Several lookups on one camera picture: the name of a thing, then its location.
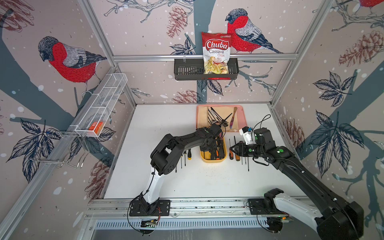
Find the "amber handle black screwdriver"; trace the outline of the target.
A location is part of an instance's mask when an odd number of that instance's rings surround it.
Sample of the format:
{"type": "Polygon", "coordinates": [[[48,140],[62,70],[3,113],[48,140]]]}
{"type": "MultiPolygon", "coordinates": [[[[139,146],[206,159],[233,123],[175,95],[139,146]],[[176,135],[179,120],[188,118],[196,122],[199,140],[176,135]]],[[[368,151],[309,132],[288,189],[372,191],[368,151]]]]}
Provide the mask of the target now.
{"type": "Polygon", "coordinates": [[[240,159],[240,157],[238,156],[238,155],[235,155],[235,157],[236,157],[236,161],[237,162],[239,162],[241,159],[240,159]]]}

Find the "orange black small screwdriver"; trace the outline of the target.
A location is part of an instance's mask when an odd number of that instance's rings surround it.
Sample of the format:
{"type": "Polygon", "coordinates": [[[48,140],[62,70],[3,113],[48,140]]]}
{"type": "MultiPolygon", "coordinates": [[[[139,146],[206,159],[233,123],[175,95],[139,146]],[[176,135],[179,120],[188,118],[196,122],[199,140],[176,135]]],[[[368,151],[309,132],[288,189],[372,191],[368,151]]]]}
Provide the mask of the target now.
{"type": "Polygon", "coordinates": [[[233,160],[234,159],[234,154],[231,151],[231,140],[229,140],[229,155],[230,155],[230,160],[233,160]]]}

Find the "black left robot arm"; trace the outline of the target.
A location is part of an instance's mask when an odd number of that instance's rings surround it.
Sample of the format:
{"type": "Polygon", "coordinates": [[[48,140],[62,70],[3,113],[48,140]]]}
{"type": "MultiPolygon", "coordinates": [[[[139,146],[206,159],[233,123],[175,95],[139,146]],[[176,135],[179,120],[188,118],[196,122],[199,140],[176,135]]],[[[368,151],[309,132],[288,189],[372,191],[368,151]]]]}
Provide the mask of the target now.
{"type": "Polygon", "coordinates": [[[201,151],[214,150],[223,135],[222,127],[218,124],[196,129],[195,132],[184,136],[165,135],[151,153],[151,177],[145,190],[139,195],[139,202],[144,211],[148,214],[155,211],[164,182],[163,176],[176,168],[184,152],[194,147],[200,147],[201,151]]]}

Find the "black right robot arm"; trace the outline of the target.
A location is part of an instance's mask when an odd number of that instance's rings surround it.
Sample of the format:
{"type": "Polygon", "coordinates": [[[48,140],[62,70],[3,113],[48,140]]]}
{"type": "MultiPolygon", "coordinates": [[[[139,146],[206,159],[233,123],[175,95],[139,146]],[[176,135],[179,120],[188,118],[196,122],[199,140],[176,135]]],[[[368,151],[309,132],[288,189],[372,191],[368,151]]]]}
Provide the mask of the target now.
{"type": "Polygon", "coordinates": [[[313,202],[314,207],[298,201],[275,188],[265,193],[261,208],[293,216],[312,228],[322,240],[359,240],[364,235],[364,210],[356,202],[347,202],[306,170],[295,154],[278,147],[266,128],[239,131],[244,141],[230,150],[240,157],[262,158],[265,166],[273,166],[291,179],[313,202]]]}

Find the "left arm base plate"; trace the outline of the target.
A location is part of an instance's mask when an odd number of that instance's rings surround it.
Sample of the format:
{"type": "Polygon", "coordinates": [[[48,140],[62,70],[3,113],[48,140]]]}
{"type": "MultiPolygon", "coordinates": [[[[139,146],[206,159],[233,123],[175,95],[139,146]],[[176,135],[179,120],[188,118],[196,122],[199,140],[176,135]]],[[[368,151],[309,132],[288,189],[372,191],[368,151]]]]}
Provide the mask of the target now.
{"type": "Polygon", "coordinates": [[[170,207],[170,200],[157,200],[150,205],[145,200],[134,200],[130,204],[128,215],[130,217],[169,216],[170,207]]]}

